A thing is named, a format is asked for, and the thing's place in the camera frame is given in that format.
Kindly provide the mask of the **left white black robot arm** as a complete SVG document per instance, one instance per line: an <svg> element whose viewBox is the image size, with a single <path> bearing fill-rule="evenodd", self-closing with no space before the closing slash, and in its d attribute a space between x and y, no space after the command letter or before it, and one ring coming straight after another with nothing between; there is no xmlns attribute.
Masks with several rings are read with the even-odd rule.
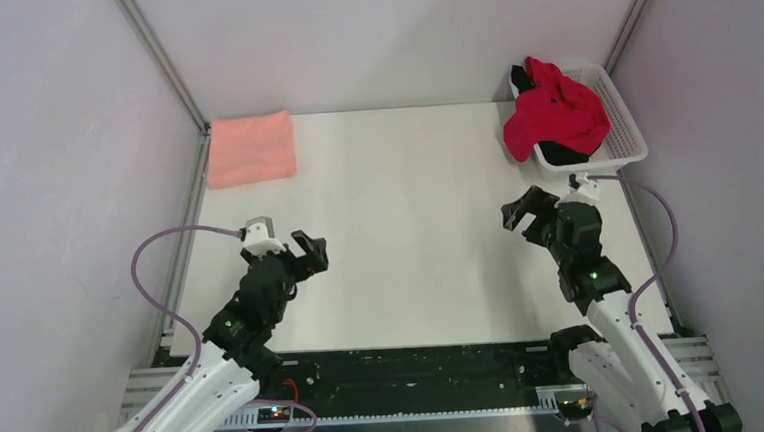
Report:
<svg viewBox="0 0 764 432"><path fill-rule="evenodd" d="M214 432L234 411L281 391L281 358L267 346L298 284L329 266L327 242L302 230L294 254L263 220L239 231L247 269L237 290L203 332L181 371L114 432Z"/></svg>

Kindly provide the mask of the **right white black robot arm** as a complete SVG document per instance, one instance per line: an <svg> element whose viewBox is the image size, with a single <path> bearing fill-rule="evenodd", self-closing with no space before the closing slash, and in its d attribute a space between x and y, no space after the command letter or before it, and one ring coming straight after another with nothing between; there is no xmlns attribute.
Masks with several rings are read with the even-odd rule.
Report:
<svg viewBox="0 0 764 432"><path fill-rule="evenodd" d="M598 180L573 175L563 197L530 187L501 209L509 231L532 216L522 236L550 253L564 299L588 320L551 334L550 373L593 391L587 415L595 423L603 405L627 432L742 432L736 408L714 402L649 328L638 308L645 289L634 289L603 253Z"/></svg>

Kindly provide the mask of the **red t shirt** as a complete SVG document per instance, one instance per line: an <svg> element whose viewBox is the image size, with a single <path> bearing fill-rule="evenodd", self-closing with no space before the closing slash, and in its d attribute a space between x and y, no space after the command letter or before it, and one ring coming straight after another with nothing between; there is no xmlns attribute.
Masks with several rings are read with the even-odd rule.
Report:
<svg viewBox="0 0 764 432"><path fill-rule="evenodd" d="M576 152L593 155L611 124L599 97L553 63L527 57L522 66L536 88L515 95L515 113L503 128L510 155L527 161L541 141L558 142Z"/></svg>

